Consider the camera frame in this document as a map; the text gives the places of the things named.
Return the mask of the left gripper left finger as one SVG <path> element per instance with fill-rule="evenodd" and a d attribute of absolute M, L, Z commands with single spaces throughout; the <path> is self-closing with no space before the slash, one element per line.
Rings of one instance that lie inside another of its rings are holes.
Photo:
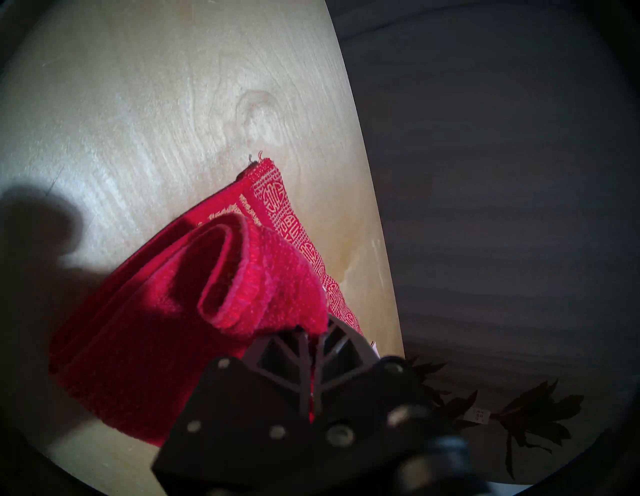
<path fill-rule="evenodd" d="M 163 489 L 260 489 L 311 455 L 309 336 L 256 338 L 241 359 L 215 358 L 152 465 Z"/>

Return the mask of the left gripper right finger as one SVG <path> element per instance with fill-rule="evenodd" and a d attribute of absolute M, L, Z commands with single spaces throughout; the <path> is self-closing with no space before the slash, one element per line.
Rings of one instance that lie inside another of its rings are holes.
<path fill-rule="evenodd" d="M 313 356 L 314 471 L 324 481 L 386 481 L 429 453 L 437 417 L 406 360 L 379 358 L 359 332 L 328 318 Z"/>

